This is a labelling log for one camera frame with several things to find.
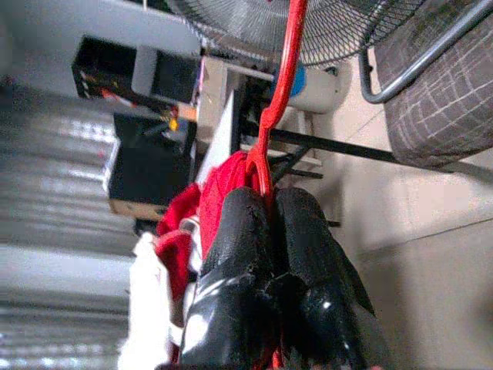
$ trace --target black metal rod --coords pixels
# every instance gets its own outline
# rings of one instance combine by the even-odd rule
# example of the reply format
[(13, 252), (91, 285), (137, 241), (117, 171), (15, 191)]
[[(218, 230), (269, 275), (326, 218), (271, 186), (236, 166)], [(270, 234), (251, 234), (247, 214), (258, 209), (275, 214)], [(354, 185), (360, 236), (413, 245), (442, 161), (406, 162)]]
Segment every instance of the black metal rod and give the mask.
[(363, 97), (373, 104), (385, 103), (408, 87), (420, 74), (448, 48), (453, 46), (463, 35), (473, 29), (479, 22), (493, 12), (493, 0), (480, 0), (454, 23), (426, 52), (403, 71), (394, 81), (380, 92), (371, 91), (371, 66), (368, 51), (360, 53), (361, 92)]
[(270, 156), (269, 157), (269, 164), (271, 166), (273, 166), (275, 164), (279, 164), (279, 163), (282, 163), (282, 162), (287, 162), (288, 160), (290, 160), (291, 156), (292, 156), (291, 153), (284, 154), (282, 156)]
[(296, 151), (292, 154), (292, 157), (279, 166), (277, 166), (276, 170), (272, 174), (272, 182), (276, 183), (279, 181), (292, 166), (294, 166), (298, 161), (303, 158), (303, 156), (310, 150), (308, 146), (300, 146)]
[(340, 227), (341, 223), (339, 221), (329, 221), (327, 220), (328, 227)]
[(292, 133), (281, 129), (270, 131), (270, 138), (281, 143), (289, 143), (307, 146), (314, 149), (327, 150), (329, 152), (360, 156), (372, 160), (383, 160), (384, 162), (399, 163), (391, 152), (385, 150), (367, 148), (354, 144), (342, 143), (341, 141), (324, 139), (322, 137)]
[(318, 179), (318, 180), (324, 178), (324, 175), (322, 173), (295, 170), (294, 168), (290, 168), (289, 170), (287, 170), (286, 174), (295, 175), (295, 176), (302, 176), (302, 177), (309, 177), (311, 179)]

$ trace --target electric fan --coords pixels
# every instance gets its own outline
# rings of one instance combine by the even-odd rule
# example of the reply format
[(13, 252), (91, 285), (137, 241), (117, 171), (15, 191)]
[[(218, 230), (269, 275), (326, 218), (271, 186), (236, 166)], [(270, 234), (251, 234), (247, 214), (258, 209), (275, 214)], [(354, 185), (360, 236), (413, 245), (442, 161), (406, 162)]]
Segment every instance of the electric fan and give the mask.
[[(300, 61), (326, 65), (367, 49), (423, 0), (308, 0)], [(279, 62), (289, 0), (168, 0), (199, 35), (240, 58)]]
[(246, 160), (267, 207), (273, 187), (267, 162), (270, 130), (289, 99), (298, 60), (319, 66), (365, 50), (405, 22), (423, 0), (168, 0), (202, 37), (240, 57), (278, 63), (270, 105)]

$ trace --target tiled floor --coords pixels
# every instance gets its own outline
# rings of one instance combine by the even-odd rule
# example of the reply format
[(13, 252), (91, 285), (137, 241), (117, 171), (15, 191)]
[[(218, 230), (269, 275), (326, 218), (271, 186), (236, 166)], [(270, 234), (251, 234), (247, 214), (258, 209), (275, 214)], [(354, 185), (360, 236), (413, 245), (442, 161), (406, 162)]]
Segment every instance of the tiled floor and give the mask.
[[(347, 97), (314, 117), (314, 133), (389, 150), (357, 59), (340, 70)], [(482, 167), (473, 174), (317, 155), (324, 179), (295, 185), (342, 222), (334, 236), (362, 271), (399, 368), (493, 368), (493, 150), (464, 160)]]

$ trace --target black box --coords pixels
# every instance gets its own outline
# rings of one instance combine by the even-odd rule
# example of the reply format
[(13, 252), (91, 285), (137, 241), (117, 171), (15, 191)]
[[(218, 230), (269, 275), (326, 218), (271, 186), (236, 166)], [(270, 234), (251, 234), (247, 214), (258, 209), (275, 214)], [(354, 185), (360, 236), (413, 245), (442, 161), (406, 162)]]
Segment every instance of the black box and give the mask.
[(193, 180), (192, 145), (196, 124), (180, 120), (184, 142), (148, 138), (144, 132), (163, 122), (115, 114), (120, 146), (109, 180), (110, 204), (115, 213), (158, 220), (169, 202)]
[(72, 64), (75, 87), (82, 98), (102, 97), (102, 89), (127, 95), (132, 92), (136, 49), (112, 42), (82, 38)]

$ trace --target metal pipe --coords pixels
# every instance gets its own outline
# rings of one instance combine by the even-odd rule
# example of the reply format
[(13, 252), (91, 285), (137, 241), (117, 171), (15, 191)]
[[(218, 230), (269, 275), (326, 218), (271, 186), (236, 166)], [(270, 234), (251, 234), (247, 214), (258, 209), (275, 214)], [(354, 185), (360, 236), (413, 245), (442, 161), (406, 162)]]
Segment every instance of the metal pipe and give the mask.
[(368, 51), (360, 53), (361, 92), (365, 100), (372, 104), (380, 104), (394, 98), (408, 87), (420, 74), (448, 48), (453, 46), (463, 35), (473, 29), (479, 22), (493, 12), (493, 0), (480, 0), (463, 14), (449, 30), (446, 31), (426, 52), (403, 71), (394, 81), (380, 92), (371, 91), (371, 66)]

